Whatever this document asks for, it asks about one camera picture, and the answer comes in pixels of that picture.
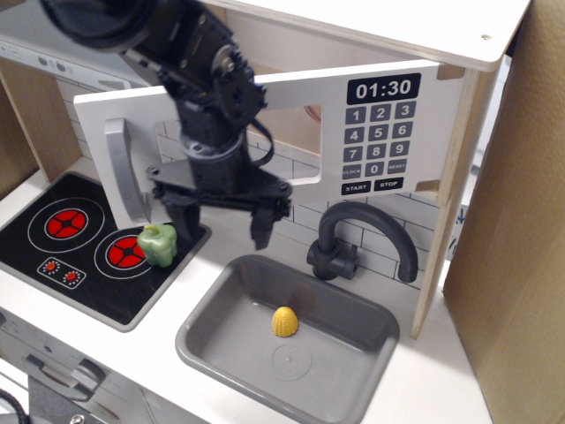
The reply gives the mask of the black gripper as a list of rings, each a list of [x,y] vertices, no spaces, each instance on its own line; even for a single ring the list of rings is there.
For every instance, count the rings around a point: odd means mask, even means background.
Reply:
[[[256,250],[267,248],[274,217],[290,214],[292,187],[252,160],[244,132],[218,150],[190,141],[184,160],[153,165],[147,177],[183,239],[198,236],[202,205],[251,212]]]

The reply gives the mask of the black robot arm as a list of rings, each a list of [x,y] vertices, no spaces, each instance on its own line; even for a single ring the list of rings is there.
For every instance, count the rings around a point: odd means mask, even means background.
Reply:
[[[258,127],[265,88],[232,32],[198,1],[44,1],[51,23],[73,42],[117,53],[153,71],[177,107],[186,158],[147,176],[181,236],[202,206],[247,211],[257,249],[290,212],[290,185],[250,157],[246,131]]]

